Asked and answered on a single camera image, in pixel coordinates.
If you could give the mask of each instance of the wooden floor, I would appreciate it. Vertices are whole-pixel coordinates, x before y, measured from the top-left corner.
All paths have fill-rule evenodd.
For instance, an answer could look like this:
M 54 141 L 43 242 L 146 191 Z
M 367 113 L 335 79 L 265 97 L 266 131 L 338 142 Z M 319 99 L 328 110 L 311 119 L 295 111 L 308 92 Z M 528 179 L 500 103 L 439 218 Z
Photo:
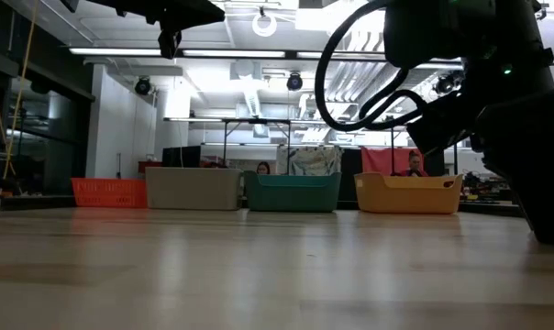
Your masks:
M 554 247 L 476 214 L 4 213 L 0 329 L 554 329 Z

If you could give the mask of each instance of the window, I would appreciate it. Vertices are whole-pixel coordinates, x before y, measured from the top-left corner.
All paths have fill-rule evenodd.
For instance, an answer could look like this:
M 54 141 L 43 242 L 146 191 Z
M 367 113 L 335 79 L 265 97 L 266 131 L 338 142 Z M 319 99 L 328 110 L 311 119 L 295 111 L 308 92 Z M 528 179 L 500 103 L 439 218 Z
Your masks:
M 8 141 L 14 140 L 11 160 L 17 175 L 9 173 L 4 189 L 14 195 L 72 195 L 71 177 L 85 172 L 89 114 L 73 100 L 27 80 L 16 113 L 20 86 L 20 79 L 12 80 L 5 123 Z M 0 150 L 0 172 L 6 158 Z

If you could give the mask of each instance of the orange basket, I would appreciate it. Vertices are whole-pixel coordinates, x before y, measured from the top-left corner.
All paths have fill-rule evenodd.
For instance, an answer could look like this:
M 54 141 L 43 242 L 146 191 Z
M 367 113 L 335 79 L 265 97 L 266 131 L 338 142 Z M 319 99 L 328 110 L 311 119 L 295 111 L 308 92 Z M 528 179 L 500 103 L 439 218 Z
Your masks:
M 72 183 L 77 206 L 147 208 L 144 180 L 72 178 Z
M 359 208 L 383 214 L 451 215 L 459 210 L 462 175 L 457 177 L 390 177 L 355 175 Z

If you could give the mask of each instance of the plastic storage bin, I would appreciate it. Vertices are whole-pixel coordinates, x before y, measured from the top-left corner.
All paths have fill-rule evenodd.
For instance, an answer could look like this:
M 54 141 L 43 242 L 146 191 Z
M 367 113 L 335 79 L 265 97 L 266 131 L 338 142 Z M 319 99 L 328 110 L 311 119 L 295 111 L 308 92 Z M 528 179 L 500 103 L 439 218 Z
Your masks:
M 244 173 L 251 211 L 332 212 L 338 203 L 340 173 L 278 176 Z
M 77 206 L 146 208 L 144 180 L 72 178 Z
M 386 214 L 451 215 L 459 210 L 462 175 L 411 178 L 355 175 L 359 208 Z
M 241 170 L 147 168 L 149 207 L 238 210 Z

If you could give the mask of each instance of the woman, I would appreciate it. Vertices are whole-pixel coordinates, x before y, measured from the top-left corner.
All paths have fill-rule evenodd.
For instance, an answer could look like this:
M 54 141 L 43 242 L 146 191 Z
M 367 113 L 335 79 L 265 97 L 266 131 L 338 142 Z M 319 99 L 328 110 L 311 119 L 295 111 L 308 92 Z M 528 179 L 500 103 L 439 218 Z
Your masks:
M 269 163 L 266 161 L 262 161 L 257 166 L 257 174 L 259 175 L 269 175 L 271 174 L 271 167 L 269 166 Z
M 411 176 L 411 177 L 426 177 L 429 176 L 424 170 L 420 170 L 420 165 L 422 164 L 422 159 L 420 155 L 415 151 L 409 152 L 409 170 L 402 172 L 402 176 Z

